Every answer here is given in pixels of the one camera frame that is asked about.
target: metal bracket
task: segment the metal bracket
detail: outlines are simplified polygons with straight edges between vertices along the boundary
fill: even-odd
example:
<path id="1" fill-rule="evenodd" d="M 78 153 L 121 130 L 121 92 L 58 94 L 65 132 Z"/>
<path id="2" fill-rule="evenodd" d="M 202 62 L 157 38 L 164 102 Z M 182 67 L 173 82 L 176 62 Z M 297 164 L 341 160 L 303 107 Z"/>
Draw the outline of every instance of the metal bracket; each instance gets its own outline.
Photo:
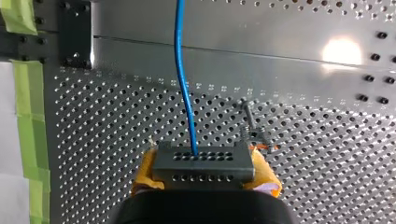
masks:
<path id="1" fill-rule="evenodd" d="M 59 57 L 61 64 L 92 68 L 91 2 L 67 0 L 59 5 Z"/>
<path id="2" fill-rule="evenodd" d="M 153 177 L 167 189 L 241 189 L 253 179 L 254 167 L 245 142 L 234 147 L 199 147 L 194 157 L 189 147 L 162 142 L 152 167 Z"/>

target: perforated metal panel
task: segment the perforated metal panel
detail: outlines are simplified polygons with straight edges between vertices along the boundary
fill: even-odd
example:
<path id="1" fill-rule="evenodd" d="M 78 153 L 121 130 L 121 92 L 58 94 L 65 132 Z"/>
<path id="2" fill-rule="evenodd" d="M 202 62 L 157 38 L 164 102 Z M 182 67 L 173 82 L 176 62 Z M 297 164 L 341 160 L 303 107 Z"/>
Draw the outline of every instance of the perforated metal panel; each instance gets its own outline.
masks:
<path id="1" fill-rule="evenodd" d="M 58 167 L 53 183 L 60 184 L 53 186 L 54 223 L 106 221 L 129 196 L 150 138 L 187 144 L 178 91 L 63 68 L 47 73 L 46 83 L 51 163 Z M 200 146 L 239 139 L 246 117 L 238 101 L 192 97 Z M 270 100 L 258 100 L 254 114 L 280 147 L 264 155 L 284 185 L 281 199 L 302 223 L 396 218 L 393 116 Z"/>
<path id="2" fill-rule="evenodd" d="M 55 3 L 36 9 L 46 21 L 40 29 L 51 31 L 42 34 L 51 55 Z M 247 97 L 279 147 L 263 154 L 301 223 L 393 223 L 396 96 L 387 80 L 395 78 L 395 2 L 186 3 L 199 145 L 239 140 Z M 95 70 L 45 65 L 52 223 L 105 222 L 129 196 L 150 139 L 189 140 L 170 46 L 175 1 L 94 1 L 92 13 Z M 325 57 L 333 48 L 336 57 Z"/>

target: hole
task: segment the hole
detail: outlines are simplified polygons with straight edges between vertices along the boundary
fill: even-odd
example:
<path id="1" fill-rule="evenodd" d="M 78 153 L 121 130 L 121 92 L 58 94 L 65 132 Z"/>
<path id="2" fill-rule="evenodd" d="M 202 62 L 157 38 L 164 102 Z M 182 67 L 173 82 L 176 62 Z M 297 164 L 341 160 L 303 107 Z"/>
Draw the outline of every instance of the hole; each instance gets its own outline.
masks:
<path id="1" fill-rule="evenodd" d="M 218 181 L 219 181 L 219 182 L 222 182 L 222 181 L 224 181 L 224 180 L 225 180 L 225 176 L 224 176 L 224 175 L 219 175 Z"/>

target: orange object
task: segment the orange object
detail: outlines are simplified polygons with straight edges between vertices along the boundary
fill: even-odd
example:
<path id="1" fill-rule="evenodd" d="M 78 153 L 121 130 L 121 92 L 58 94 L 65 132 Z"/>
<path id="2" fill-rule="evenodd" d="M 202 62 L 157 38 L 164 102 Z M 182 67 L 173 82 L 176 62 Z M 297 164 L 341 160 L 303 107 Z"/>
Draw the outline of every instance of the orange object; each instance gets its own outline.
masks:
<path id="1" fill-rule="evenodd" d="M 151 167 L 155 160 L 157 150 L 150 149 L 143 156 L 142 164 L 137 172 L 136 179 L 132 186 L 132 195 L 134 196 L 137 190 L 141 187 L 150 187 L 152 189 L 165 189 L 163 182 L 152 179 Z"/>
<path id="2" fill-rule="evenodd" d="M 252 182 L 246 183 L 244 189 L 255 189 L 262 184 L 273 183 L 278 186 L 278 189 L 273 189 L 271 193 L 277 198 L 282 190 L 282 183 L 276 177 L 273 169 L 264 156 L 256 149 L 251 152 L 251 159 L 254 164 L 254 179 Z"/>

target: metal plate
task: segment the metal plate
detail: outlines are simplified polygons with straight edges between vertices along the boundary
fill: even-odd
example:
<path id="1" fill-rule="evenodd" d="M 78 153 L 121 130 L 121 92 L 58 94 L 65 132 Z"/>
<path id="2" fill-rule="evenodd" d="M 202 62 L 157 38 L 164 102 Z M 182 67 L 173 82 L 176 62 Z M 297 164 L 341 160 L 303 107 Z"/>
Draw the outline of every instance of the metal plate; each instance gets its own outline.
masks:
<path id="1" fill-rule="evenodd" d="M 105 222 L 129 196 L 150 137 L 187 144 L 181 96 L 172 87 L 50 66 L 45 82 L 53 223 Z M 194 94 L 193 101 L 200 146 L 239 139 L 246 119 L 239 101 L 213 94 Z M 253 112 L 280 147 L 266 159 L 302 223 L 396 218 L 393 115 L 278 98 L 257 99 Z"/>
<path id="2" fill-rule="evenodd" d="M 189 0 L 184 45 L 395 69 L 395 9 L 394 0 Z M 175 1 L 102 1 L 93 33 L 172 44 L 174 18 Z"/>
<path id="3" fill-rule="evenodd" d="M 172 147 L 161 142 L 152 164 L 154 180 L 166 189 L 241 189 L 254 177 L 254 166 L 245 141 L 232 147 L 199 147 L 197 156 L 191 147 Z"/>
<path id="4" fill-rule="evenodd" d="M 40 30 L 57 31 L 55 3 L 35 5 L 46 20 Z M 150 137 L 187 145 L 170 46 L 174 3 L 96 1 L 97 70 L 45 66 L 51 222 L 105 222 L 129 196 Z M 395 8 L 394 0 L 187 1 L 184 54 L 200 146 L 239 140 L 247 120 L 239 99 L 250 98 L 280 147 L 265 156 L 281 198 L 302 223 L 392 223 L 396 96 L 385 80 L 395 70 Z"/>
<path id="5" fill-rule="evenodd" d="M 171 46 L 96 38 L 94 52 L 94 66 L 113 76 L 177 86 Z M 385 82 L 395 76 L 387 69 L 192 48 L 185 48 L 184 62 L 190 88 L 201 93 L 278 98 L 287 104 L 330 104 L 369 112 L 396 109 L 394 85 Z M 375 80 L 365 81 L 367 75 Z M 367 95 L 368 102 L 358 101 L 359 94 Z M 389 103 L 381 105 L 379 97 L 388 98 Z"/>

